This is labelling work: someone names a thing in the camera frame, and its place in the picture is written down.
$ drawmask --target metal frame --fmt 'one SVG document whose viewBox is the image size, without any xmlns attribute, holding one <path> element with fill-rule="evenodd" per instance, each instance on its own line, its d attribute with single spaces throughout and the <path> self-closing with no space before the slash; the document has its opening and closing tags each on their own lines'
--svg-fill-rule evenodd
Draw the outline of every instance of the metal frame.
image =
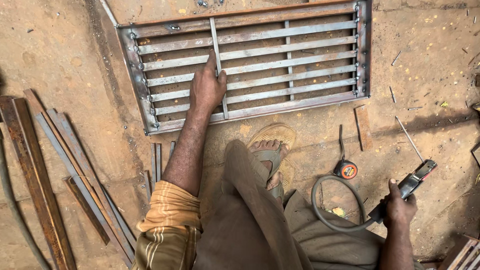
<svg viewBox="0 0 480 270">
<path fill-rule="evenodd" d="M 105 3 L 107 13 L 112 14 Z M 333 22 L 317 25 L 305 25 L 291 27 L 293 20 L 316 18 L 327 15 L 352 14 L 351 21 Z M 237 26 L 258 25 L 272 22 L 283 22 L 284 28 L 265 30 L 251 33 L 223 35 L 217 37 L 218 29 L 233 28 Z M 254 80 L 236 81 L 227 84 L 227 93 L 236 89 L 265 86 L 280 82 L 288 82 L 288 88 L 245 94 L 239 96 L 225 95 L 222 101 L 222 113 L 214 113 L 210 123 L 225 123 L 240 119 L 247 119 L 280 112 L 302 110 L 306 108 L 320 107 L 330 104 L 338 104 L 370 97 L 370 72 L 371 72 L 371 47 L 372 47 L 372 0 L 348 1 L 348 0 L 321 0 L 318 2 L 278 6 L 268 9 L 258 9 L 241 12 L 224 12 L 199 17 L 184 17 L 177 20 L 161 20 L 144 23 L 130 23 L 115 25 L 117 35 L 122 48 L 125 65 L 132 83 L 133 93 L 144 124 L 145 135 L 153 135 L 163 132 L 180 130 L 185 119 L 158 121 L 159 115 L 186 111 L 189 104 L 156 108 L 154 102 L 188 97 L 190 91 L 179 90 L 167 93 L 151 93 L 153 86 L 187 82 L 192 80 L 193 73 L 173 75 L 168 77 L 147 78 L 146 72 L 155 70 L 188 66 L 205 63 L 208 55 L 191 56 L 180 59 L 142 62 L 142 56 L 152 53 L 160 53 L 172 50 L 200 48 L 213 46 L 217 56 L 217 68 L 221 70 L 221 63 L 226 60 L 260 56 L 274 53 L 286 53 L 286 59 L 267 63 L 256 63 L 225 69 L 227 75 L 243 74 L 267 70 L 272 68 L 288 68 L 288 74 L 266 77 Z M 320 39 L 315 41 L 302 41 L 291 43 L 290 37 L 346 29 L 352 32 L 351 36 Z M 140 38 L 153 38 L 161 36 L 178 35 L 198 31 L 211 31 L 211 37 L 184 39 L 180 41 L 165 42 L 153 45 L 143 45 L 137 42 Z M 220 52 L 218 45 L 261 40 L 268 38 L 284 38 L 285 44 L 255 49 Z M 312 55 L 301 58 L 292 58 L 292 51 L 314 49 L 320 47 L 352 44 L 350 51 L 330 53 L 324 55 Z M 292 67 L 314 62 L 332 61 L 338 59 L 352 59 L 352 64 L 341 67 L 327 68 L 302 73 L 293 73 Z M 352 73 L 349 79 L 317 83 L 306 86 L 295 86 L 296 80 L 319 77 L 324 75 Z M 352 90 L 345 93 L 331 94 L 313 98 L 296 99 L 296 94 L 329 89 L 339 86 L 352 86 Z M 228 104 L 289 96 L 289 101 L 250 107 L 239 110 L 228 110 Z"/>
</svg>

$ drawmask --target concrete floor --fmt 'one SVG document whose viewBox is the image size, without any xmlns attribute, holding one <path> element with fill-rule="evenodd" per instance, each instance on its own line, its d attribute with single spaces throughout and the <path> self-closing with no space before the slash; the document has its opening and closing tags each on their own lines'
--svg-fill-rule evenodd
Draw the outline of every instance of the concrete floor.
<svg viewBox="0 0 480 270">
<path fill-rule="evenodd" d="M 137 0 L 112 1 L 111 7 L 119 22 L 128 22 L 295 2 L 226 0 L 221 6 L 210 3 L 205 9 L 193 0 Z M 423 156 L 439 164 L 417 192 L 419 211 L 411 225 L 414 254 L 424 261 L 441 259 L 460 235 L 479 236 L 480 185 L 475 185 L 475 179 L 480 170 L 470 153 L 480 141 L 479 117 L 466 102 L 471 105 L 480 99 L 478 89 L 470 87 L 479 60 L 467 65 L 480 52 L 480 37 L 473 36 L 480 30 L 479 23 L 473 24 L 473 17 L 480 16 L 480 6 L 475 0 L 374 2 L 372 98 L 211 126 L 200 194 L 204 222 L 213 214 L 220 195 L 226 143 L 234 138 L 248 142 L 272 123 L 289 124 L 298 133 L 288 158 L 297 169 L 292 188 L 306 199 L 313 182 L 330 172 L 340 157 L 338 125 L 343 124 L 347 157 L 360 169 L 351 182 L 363 198 L 368 198 L 367 211 L 372 209 L 388 193 L 387 179 L 401 180 L 419 164 L 399 132 L 398 115 Z M 1 94 L 22 97 L 23 89 L 33 88 L 47 108 L 68 114 L 100 181 L 116 205 L 125 210 L 122 215 L 137 234 L 135 224 L 147 211 L 141 172 L 151 169 L 150 143 L 162 143 L 165 165 L 169 143 L 179 132 L 144 136 L 117 39 L 98 1 L 5 0 L 0 7 Z M 28 28 L 34 31 L 27 33 Z M 401 57 L 391 66 L 400 50 Z M 389 86 L 395 91 L 396 104 Z M 447 108 L 440 107 L 444 101 L 449 104 Z M 374 149 L 366 152 L 360 150 L 353 114 L 353 108 L 361 104 L 368 105 L 373 133 Z M 418 106 L 423 108 L 407 110 Z M 5 126 L 0 126 L 5 133 Z M 125 269 L 115 249 L 100 244 L 66 191 L 61 179 L 68 173 L 37 125 L 36 129 L 78 268 Z M 48 258 L 9 139 L 5 144 L 16 198 Z M 348 213 L 357 210 L 355 198 L 340 184 L 325 183 L 323 193 L 326 208 L 342 207 Z M 39 268 L 12 220 L 3 193 L 0 216 L 0 269 Z M 357 222 L 359 216 L 354 212 L 348 218 Z M 372 225 L 369 230 L 386 235 L 383 225 Z"/>
</svg>

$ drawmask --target metal grate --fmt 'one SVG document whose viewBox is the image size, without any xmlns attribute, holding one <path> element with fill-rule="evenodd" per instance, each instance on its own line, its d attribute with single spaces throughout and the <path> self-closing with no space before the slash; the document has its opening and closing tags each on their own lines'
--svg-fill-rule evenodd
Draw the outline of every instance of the metal grate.
<svg viewBox="0 0 480 270">
<path fill-rule="evenodd" d="M 228 78 L 210 123 L 368 98 L 371 14 L 371 1 L 327 0 L 118 25 L 145 134 L 183 127 L 210 49 Z"/>
</svg>

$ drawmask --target welding cable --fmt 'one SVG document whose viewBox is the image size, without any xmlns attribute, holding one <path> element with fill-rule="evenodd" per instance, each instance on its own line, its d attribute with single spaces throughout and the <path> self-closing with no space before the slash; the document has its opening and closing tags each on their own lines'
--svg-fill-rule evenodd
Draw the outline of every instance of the welding cable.
<svg viewBox="0 0 480 270">
<path fill-rule="evenodd" d="M 323 217 L 321 213 L 321 209 L 317 206 L 317 199 L 316 199 L 316 194 L 317 194 L 317 188 L 318 186 L 325 180 L 337 180 L 342 182 L 344 185 L 346 185 L 352 192 L 353 195 L 355 195 L 355 198 L 357 198 L 357 201 L 359 203 L 360 211 L 361 211 L 361 216 L 363 219 L 363 223 L 360 225 L 352 226 L 352 227 L 340 227 L 337 225 L 333 225 L 330 223 L 325 217 Z M 315 184 L 313 184 L 312 187 L 312 207 L 313 211 L 315 212 L 315 215 L 317 215 L 318 219 L 320 219 L 325 225 L 327 225 L 328 228 L 341 232 L 341 233 L 350 233 L 350 232 L 356 232 L 362 229 L 367 228 L 368 226 L 373 224 L 373 219 L 367 220 L 367 213 L 365 212 L 365 206 L 363 205 L 362 199 L 360 197 L 360 194 L 355 190 L 355 188 L 346 180 L 341 177 L 338 177 L 336 175 L 324 175 L 320 177 Z"/>
<path fill-rule="evenodd" d="M 0 178 L 1 178 L 1 184 L 3 187 L 3 192 L 5 193 L 5 198 L 7 199 L 7 204 L 10 210 L 12 211 L 13 218 L 18 224 L 18 228 L 22 232 L 25 241 L 27 242 L 28 246 L 33 252 L 33 255 L 35 256 L 36 260 L 40 264 L 40 267 L 43 270 L 50 270 L 50 266 L 43 258 L 42 252 L 36 245 L 35 241 L 33 240 L 32 235 L 30 234 L 30 231 L 27 228 L 27 225 L 25 224 L 25 221 L 22 218 L 22 215 L 20 214 L 20 211 L 18 209 L 18 206 L 15 202 L 15 196 L 13 195 L 12 191 L 12 186 L 10 185 L 10 177 L 8 176 L 8 170 L 7 170 L 7 164 L 5 162 L 5 153 L 3 152 L 3 136 L 1 135 L 0 132 Z"/>
</svg>

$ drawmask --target man's arm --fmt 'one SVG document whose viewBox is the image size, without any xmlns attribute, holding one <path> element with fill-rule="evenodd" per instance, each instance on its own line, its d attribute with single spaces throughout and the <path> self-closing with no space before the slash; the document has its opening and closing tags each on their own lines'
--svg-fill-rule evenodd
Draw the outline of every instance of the man's arm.
<svg viewBox="0 0 480 270">
<path fill-rule="evenodd" d="M 215 52 L 205 67 L 195 72 L 190 86 L 190 109 L 175 150 L 168 161 L 162 180 L 170 182 L 193 196 L 198 196 L 202 178 L 205 134 L 210 115 L 227 90 L 227 74 L 215 76 Z"/>
<path fill-rule="evenodd" d="M 380 270 L 412 270 L 413 250 L 410 242 L 410 222 L 417 212 L 415 195 L 404 201 L 395 179 L 388 182 L 390 198 L 387 203 L 387 239 L 380 257 Z"/>
</svg>

